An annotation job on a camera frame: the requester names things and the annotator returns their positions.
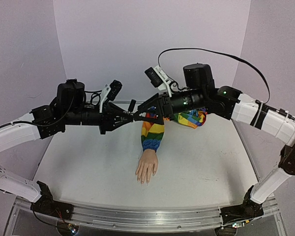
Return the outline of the nail polish bottle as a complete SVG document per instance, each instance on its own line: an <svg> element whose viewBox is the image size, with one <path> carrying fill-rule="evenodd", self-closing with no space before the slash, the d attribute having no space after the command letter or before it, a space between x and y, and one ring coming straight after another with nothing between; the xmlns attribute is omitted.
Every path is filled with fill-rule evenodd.
<svg viewBox="0 0 295 236"><path fill-rule="evenodd" d="M130 120L131 122L133 122L134 121L134 113L127 111L126 114L127 114L127 119Z"/></svg>

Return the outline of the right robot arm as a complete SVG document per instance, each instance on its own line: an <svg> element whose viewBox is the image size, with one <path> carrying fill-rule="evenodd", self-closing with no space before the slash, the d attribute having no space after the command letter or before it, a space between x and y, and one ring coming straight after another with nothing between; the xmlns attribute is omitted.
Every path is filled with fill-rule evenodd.
<svg viewBox="0 0 295 236"><path fill-rule="evenodd" d="M175 114L205 108L208 113L249 124L281 140L285 145L279 164L248 193L250 201L262 204L284 181L295 176L295 117L230 86L216 88L208 64L187 65L183 72L187 90L171 93L165 72L159 66L147 69L145 74L151 83L167 92L138 106L134 120L163 124L164 118L174 119Z"/></svg>

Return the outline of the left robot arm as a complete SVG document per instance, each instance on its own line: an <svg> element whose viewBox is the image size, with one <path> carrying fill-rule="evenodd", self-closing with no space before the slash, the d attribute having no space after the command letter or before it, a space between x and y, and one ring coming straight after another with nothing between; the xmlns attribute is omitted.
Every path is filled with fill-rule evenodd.
<svg viewBox="0 0 295 236"><path fill-rule="evenodd" d="M100 133L113 131L133 121L129 111L112 103L122 87L114 80L106 85L97 104L87 102L85 85L76 79L59 84L57 95L49 105L31 110L22 117L0 125L0 153L17 145L49 138L65 132L67 125L97 126ZM47 184L23 178L0 165L0 190L36 203L45 214L57 209Z"/></svg>

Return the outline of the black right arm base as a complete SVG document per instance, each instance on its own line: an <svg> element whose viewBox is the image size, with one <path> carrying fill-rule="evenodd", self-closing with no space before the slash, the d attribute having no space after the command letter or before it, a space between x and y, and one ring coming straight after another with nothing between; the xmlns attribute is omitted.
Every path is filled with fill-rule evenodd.
<svg viewBox="0 0 295 236"><path fill-rule="evenodd" d="M222 217L224 226L263 216L262 204L258 204L250 199L253 187L252 185L248 189L240 205L225 206L220 209L220 216Z"/></svg>

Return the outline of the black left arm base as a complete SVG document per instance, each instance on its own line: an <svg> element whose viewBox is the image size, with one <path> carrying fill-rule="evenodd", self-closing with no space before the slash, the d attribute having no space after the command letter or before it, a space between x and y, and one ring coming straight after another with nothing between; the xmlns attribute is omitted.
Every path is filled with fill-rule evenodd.
<svg viewBox="0 0 295 236"><path fill-rule="evenodd" d="M36 183L40 188L41 197L35 203L31 204L31 210L35 213L70 220L73 214L73 205L54 200L47 184L41 181L37 181Z"/></svg>

